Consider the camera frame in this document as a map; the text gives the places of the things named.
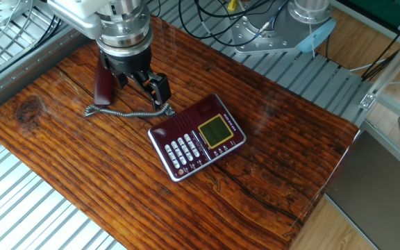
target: yellow display screen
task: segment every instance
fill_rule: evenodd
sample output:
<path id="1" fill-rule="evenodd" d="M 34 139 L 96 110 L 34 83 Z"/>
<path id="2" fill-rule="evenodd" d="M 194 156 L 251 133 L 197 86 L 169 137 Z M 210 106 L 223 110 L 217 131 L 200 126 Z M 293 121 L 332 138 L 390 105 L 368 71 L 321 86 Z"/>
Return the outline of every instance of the yellow display screen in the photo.
<path id="1" fill-rule="evenodd" d="M 199 130 L 211 149 L 234 136 L 228 124 L 226 124 L 220 114 L 200 125 Z"/>

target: wooden floor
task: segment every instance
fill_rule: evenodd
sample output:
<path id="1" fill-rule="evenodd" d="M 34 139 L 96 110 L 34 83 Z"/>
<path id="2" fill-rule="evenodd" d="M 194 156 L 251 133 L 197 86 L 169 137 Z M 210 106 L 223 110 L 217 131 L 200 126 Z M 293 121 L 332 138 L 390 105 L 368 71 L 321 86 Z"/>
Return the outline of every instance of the wooden floor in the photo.
<path id="1" fill-rule="evenodd" d="M 374 62 L 391 41 L 390 38 L 338 9 L 334 10 L 333 18 L 337 25 L 331 34 L 328 57 L 347 69 Z M 394 44 L 385 56 L 398 48 L 400 44 Z M 325 43 L 317 51 L 325 54 Z M 354 74 L 362 73 L 363 70 L 354 72 Z M 400 74 L 394 81 L 400 81 Z M 400 102 L 400 84 L 389 85 L 385 93 Z M 369 115 L 369 120 L 400 146 L 397 118 L 397 115 L 380 105 L 375 106 Z M 350 227 L 329 202 L 322 200 L 290 249 L 370 250 L 374 248 Z"/>

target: glossy wood surface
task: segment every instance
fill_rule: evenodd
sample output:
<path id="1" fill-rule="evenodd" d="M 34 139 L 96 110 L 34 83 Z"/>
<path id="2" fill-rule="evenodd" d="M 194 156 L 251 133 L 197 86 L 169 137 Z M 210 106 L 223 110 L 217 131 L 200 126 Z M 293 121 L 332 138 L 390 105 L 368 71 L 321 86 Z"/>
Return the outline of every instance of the glossy wood surface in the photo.
<path id="1" fill-rule="evenodd" d="M 95 43 L 0 107 L 0 142 L 127 249 L 286 249 L 358 129 L 153 19 L 152 68 L 175 111 L 217 93 L 247 142 L 192 178 L 170 180 L 147 137 L 164 118 L 97 114 Z M 112 109 L 151 111 L 130 84 Z"/>

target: keypad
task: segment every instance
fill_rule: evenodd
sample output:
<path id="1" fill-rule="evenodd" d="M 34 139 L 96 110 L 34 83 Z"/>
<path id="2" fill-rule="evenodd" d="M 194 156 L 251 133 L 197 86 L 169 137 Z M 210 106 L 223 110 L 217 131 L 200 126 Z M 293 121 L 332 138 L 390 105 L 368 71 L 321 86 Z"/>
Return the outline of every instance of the keypad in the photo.
<path id="1" fill-rule="evenodd" d="M 194 156 L 195 157 L 200 156 L 199 151 L 195 147 L 195 144 L 192 142 L 191 137 L 188 134 L 185 134 L 183 137 L 179 137 L 177 141 L 172 141 L 170 146 L 168 144 L 165 145 L 165 150 L 169 158 L 172 160 L 172 163 L 174 164 L 175 168 L 177 169 L 180 168 L 181 166 L 180 163 L 182 165 L 186 165 L 188 163 L 188 160 L 189 161 L 194 160 Z"/>
<path id="2" fill-rule="evenodd" d="M 192 157 L 192 154 L 191 154 L 190 152 L 187 152 L 187 153 L 186 153 L 186 157 L 187 157 L 187 159 L 188 159 L 189 161 L 194 160 L 194 158 Z"/>
<path id="3" fill-rule="evenodd" d="M 197 149 L 193 149 L 192 152 L 194 153 L 195 157 L 199 157 L 200 153 Z"/>

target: number button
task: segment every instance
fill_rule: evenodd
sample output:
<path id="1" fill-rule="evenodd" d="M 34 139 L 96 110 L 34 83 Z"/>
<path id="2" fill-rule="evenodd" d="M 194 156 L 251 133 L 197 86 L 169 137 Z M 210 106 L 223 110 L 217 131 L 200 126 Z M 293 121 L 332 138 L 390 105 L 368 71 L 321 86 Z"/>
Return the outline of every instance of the number button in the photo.
<path id="1" fill-rule="evenodd" d="M 174 153 L 169 152 L 168 155 L 169 155 L 169 158 L 171 158 L 171 160 L 175 160 L 176 159 Z"/>
<path id="2" fill-rule="evenodd" d="M 187 159 L 189 160 L 189 161 L 192 161 L 192 160 L 194 160 L 194 158 L 192 157 L 192 154 L 191 153 L 186 153 L 186 157 L 187 157 Z"/>
<path id="3" fill-rule="evenodd" d="M 183 146 L 185 144 L 185 142 L 183 141 L 183 139 L 181 139 L 181 137 L 177 139 L 177 142 L 180 144 L 180 146 Z"/>
<path id="4" fill-rule="evenodd" d="M 176 148 L 175 153 L 177 154 L 178 157 L 183 157 L 183 154 L 181 153 L 180 149 Z"/>
<path id="5" fill-rule="evenodd" d="M 165 145 L 166 152 L 172 152 L 171 147 L 169 145 Z"/>
<path id="6" fill-rule="evenodd" d="M 191 141 L 191 138 L 189 137 L 188 134 L 185 134 L 183 137 L 185 138 L 186 142 L 190 142 Z"/>
<path id="7" fill-rule="evenodd" d="M 193 149 L 192 152 L 194 153 L 195 157 L 199 157 L 200 153 L 197 149 Z"/>
<path id="8" fill-rule="evenodd" d="M 176 143 L 176 142 L 171 142 L 171 145 L 172 145 L 172 148 L 173 148 L 173 149 L 177 149 L 177 148 L 178 148 L 178 146 L 177 146 L 177 143 Z"/>
<path id="9" fill-rule="evenodd" d="M 177 160 L 173 160 L 172 163 L 174 164 L 175 168 L 177 168 L 177 169 L 180 168 L 180 164 L 178 163 Z"/>
<path id="10" fill-rule="evenodd" d="M 189 147 L 194 150 L 195 149 L 195 145 L 193 142 L 187 142 L 187 144 L 189 145 Z"/>
<path id="11" fill-rule="evenodd" d="M 184 157 L 180 157 L 181 164 L 186 165 L 186 159 Z"/>
<path id="12" fill-rule="evenodd" d="M 186 146 L 186 145 L 181 145 L 181 149 L 183 150 L 183 152 L 185 152 L 185 153 L 189 153 L 189 149 L 188 149 L 188 147 Z"/>

